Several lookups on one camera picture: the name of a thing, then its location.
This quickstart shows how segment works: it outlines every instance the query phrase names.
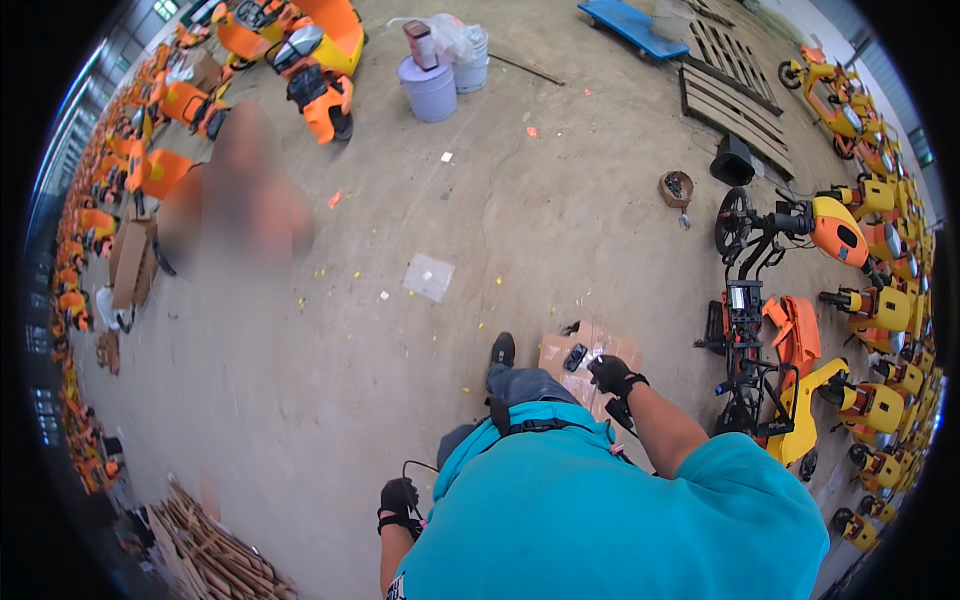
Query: concrete floor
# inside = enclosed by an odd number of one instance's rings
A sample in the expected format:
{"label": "concrete floor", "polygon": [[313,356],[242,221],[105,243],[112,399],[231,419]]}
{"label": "concrete floor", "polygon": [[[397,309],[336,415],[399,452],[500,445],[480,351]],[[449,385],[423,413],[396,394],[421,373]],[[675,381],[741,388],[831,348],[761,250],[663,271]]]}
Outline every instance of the concrete floor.
{"label": "concrete floor", "polygon": [[[724,4],[784,108],[798,174],[791,187],[852,182],[852,165],[810,126],[800,95],[776,84],[776,66],[792,50],[739,4]],[[317,146],[266,65],[240,74],[225,97],[254,100],[270,114],[318,223],[312,253],[281,290],[273,341],[236,351],[213,334],[202,284],[163,273],[121,341],[118,377],[96,367],[94,336],[75,337],[84,399],[108,430],[122,430],[137,500],[164,498],[168,471],[200,497],[206,473],[219,487],[221,520],[295,581],[301,598],[375,597],[380,488],[405,459],[433,463],[443,434],[484,415],[484,375],[501,330],[514,333],[517,363],[530,367],[543,333],[600,322],[635,339],[654,387],[708,430],[723,404],[712,393],[724,378],[722,359],[691,344],[723,287],[712,228],[729,188],[708,173],[707,149],[719,134],[681,116],[676,68],[641,61],[614,35],[590,29],[568,1],[356,7],[371,39],[354,78],[349,144]],[[417,122],[396,80],[405,42],[383,24],[440,11],[482,24],[492,47],[535,60],[567,85],[491,60],[487,86],[461,96],[453,116]],[[531,126],[537,138],[527,135]],[[156,145],[197,160],[212,148],[176,125]],[[443,152],[453,154],[449,164],[440,163]],[[686,232],[656,187],[675,169],[696,184]],[[758,207],[773,209],[770,181],[749,190]],[[337,191],[344,199],[328,209]],[[401,289],[416,252],[456,267],[443,303]],[[320,269],[325,275],[313,277]],[[84,279],[95,293],[107,282],[106,263],[94,260]],[[808,298],[866,284],[816,250],[788,252],[763,279],[767,295]],[[377,301],[381,291],[390,298]],[[841,348],[844,320],[818,310],[824,360],[847,356],[855,375],[866,376],[863,350]],[[241,324],[233,331],[247,334]],[[815,497],[850,445],[845,434],[827,433],[834,415],[814,402]],[[414,477],[429,496],[431,478]],[[825,518],[860,495],[846,483],[830,490]]]}

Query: teal t-shirt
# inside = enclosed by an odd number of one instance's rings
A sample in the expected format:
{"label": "teal t-shirt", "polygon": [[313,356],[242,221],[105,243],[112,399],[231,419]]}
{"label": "teal t-shirt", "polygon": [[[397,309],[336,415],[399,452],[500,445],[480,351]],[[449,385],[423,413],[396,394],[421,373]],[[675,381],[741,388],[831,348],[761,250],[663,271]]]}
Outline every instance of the teal t-shirt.
{"label": "teal t-shirt", "polygon": [[829,547],[810,494],[739,433],[672,481],[579,427],[516,434],[446,483],[390,598],[807,598]]}

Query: bucket lid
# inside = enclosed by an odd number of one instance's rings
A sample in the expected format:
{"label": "bucket lid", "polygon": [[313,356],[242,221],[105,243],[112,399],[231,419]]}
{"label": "bucket lid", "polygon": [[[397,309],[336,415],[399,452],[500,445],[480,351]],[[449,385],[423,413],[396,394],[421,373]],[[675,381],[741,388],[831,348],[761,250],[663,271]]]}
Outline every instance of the bucket lid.
{"label": "bucket lid", "polygon": [[417,66],[414,62],[413,55],[411,55],[400,61],[400,65],[396,68],[396,75],[400,77],[402,82],[428,82],[446,73],[450,70],[450,67],[453,66],[450,60],[440,57],[437,57],[437,60],[440,62],[440,66],[429,71],[424,71]]}

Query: white bucket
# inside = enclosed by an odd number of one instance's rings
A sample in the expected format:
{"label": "white bucket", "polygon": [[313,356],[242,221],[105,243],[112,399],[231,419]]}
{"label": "white bucket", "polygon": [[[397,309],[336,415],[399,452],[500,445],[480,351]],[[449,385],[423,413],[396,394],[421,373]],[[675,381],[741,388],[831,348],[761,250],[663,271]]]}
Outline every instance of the white bucket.
{"label": "white bucket", "polygon": [[683,41],[696,13],[683,0],[657,0],[650,33],[667,41]]}
{"label": "white bucket", "polygon": [[487,65],[490,57],[487,56],[487,32],[480,30],[480,39],[473,43],[476,58],[463,64],[453,63],[453,81],[458,94],[469,94],[487,84]]}

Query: plastic bag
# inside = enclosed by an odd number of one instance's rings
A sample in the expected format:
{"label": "plastic bag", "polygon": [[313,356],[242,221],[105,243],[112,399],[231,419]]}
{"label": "plastic bag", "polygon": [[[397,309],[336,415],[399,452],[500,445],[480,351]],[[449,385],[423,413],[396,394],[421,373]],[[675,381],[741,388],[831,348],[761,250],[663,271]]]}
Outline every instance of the plastic bag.
{"label": "plastic bag", "polygon": [[398,16],[387,22],[390,27],[396,22],[422,21],[430,28],[433,37],[433,47],[439,56],[456,62],[471,62],[476,59],[476,50],[473,44],[483,38],[483,29],[479,25],[464,25],[464,23],[446,12],[434,14],[429,18],[422,16]]}

